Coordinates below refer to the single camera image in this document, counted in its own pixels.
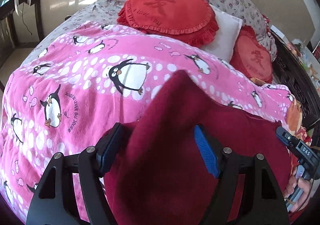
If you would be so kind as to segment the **person right hand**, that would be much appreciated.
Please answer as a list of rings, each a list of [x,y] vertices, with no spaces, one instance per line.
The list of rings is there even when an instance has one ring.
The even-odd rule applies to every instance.
[[[288,212],[294,213],[304,209],[310,200],[311,182],[303,179],[302,173],[302,168],[296,166],[283,191],[283,198],[288,204]],[[295,199],[289,200],[289,197],[295,192],[295,189],[298,190],[298,195]]]

